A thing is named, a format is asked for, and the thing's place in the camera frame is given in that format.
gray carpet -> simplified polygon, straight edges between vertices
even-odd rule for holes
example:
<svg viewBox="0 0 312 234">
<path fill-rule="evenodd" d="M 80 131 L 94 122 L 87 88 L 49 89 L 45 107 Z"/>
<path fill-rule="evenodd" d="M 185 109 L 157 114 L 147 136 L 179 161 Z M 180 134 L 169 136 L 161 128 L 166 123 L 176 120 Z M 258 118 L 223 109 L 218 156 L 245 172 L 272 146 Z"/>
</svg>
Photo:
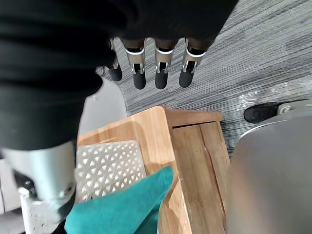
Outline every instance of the gray carpet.
<svg viewBox="0 0 312 234">
<path fill-rule="evenodd" d="M 143 90 L 133 85 L 118 39 L 115 45 L 123 72 L 118 85 L 129 115 L 155 105 L 222 111 L 230 155 L 240 135 L 252 127 L 243 119 L 245 108 L 270 100 L 312 97 L 312 0 L 241 0 L 186 89 L 178 84 L 183 40 L 175 48 L 164 90 L 155 87 L 151 39 L 145 45 L 147 84 Z"/>
</svg>

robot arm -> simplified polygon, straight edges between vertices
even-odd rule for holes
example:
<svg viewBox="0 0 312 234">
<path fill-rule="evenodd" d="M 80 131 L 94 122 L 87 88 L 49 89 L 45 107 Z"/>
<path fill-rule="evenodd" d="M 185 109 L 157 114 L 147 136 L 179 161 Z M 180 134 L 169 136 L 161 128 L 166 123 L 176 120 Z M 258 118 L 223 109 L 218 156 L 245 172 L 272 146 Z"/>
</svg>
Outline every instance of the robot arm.
<svg viewBox="0 0 312 234">
<path fill-rule="evenodd" d="M 118 69 L 111 38 L 122 39 L 139 89 L 145 86 L 144 39 L 155 38 L 157 88 L 166 86 L 177 40 L 188 39 L 179 82 L 187 87 L 236 3 L 1 1 L 0 144 L 19 192 L 53 222 L 70 212 L 84 101 L 102 85 L 95 68 Z"/>
</svg>

teal towel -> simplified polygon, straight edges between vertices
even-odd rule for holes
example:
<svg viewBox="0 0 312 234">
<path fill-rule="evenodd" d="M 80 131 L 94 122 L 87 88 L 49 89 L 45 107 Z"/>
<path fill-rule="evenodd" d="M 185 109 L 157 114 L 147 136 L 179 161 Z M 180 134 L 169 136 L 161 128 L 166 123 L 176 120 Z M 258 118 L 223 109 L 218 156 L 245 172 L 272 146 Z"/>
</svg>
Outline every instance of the teal towel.
<svg viewBox="0 0 312 234">
<path fill-rule="evenodd" d="M 126 190 L 76 204 L 67 234 L 156 234 L 158 212 L 173 181 L 170 166 Z"/>
</svg>

wooden shelf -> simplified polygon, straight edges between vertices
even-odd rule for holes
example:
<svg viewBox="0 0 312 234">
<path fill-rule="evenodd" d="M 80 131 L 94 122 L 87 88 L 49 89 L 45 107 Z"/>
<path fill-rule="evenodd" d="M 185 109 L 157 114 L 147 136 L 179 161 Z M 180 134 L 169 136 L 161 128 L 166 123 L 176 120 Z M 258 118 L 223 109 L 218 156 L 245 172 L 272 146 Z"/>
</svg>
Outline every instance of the wooden shelf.
<svg viewBox="0 0 312 234">
<path fill-rule="evenodd" d="M 147 175 L 172 166 L 174 182 L 161 206 L 160 234 L 225 233 L 230 160 L 222 120 L 221 112 L 156 106 L 82 135 L 78 145 L 136 140 Z"/>
</svg>

plastic wrap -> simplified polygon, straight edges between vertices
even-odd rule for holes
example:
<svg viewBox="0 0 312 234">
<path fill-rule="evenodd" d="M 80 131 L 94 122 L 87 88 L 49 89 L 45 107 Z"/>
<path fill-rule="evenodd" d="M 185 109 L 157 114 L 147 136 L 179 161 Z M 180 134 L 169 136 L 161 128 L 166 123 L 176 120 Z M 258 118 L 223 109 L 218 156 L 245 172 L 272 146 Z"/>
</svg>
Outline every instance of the plastic wrap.
<svg viewBox="0 0 312 234">
<path fill-rule="evenodd" d="M 312 75 L 242 94 L 238 97 L 237 111 L 242 111 L 264 102 L 290 101 L 304 98 L 312 98 Z"/>
</svg>

